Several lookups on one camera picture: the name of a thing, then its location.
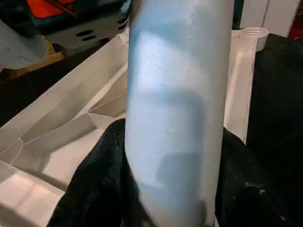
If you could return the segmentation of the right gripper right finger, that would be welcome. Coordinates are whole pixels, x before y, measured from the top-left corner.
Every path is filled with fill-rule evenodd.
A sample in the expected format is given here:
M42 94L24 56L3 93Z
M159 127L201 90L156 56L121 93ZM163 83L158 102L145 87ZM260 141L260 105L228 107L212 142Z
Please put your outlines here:
M222 227L300 227L303 148L298 137L250 150L223 131L215 214Z

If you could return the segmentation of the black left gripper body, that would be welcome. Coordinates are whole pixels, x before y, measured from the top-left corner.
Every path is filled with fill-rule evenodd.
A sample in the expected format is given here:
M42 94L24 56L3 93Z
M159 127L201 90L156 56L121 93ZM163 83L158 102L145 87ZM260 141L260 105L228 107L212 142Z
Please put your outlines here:
M128 0L28 0L35 30L50 42L74 49L125 31Z

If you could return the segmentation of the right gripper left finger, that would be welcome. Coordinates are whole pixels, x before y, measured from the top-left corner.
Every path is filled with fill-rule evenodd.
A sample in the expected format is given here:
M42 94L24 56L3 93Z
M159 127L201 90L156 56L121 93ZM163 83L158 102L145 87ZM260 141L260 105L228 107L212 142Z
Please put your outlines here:
M111 123L77 167L50 227L140 227L125 155L125 119Z

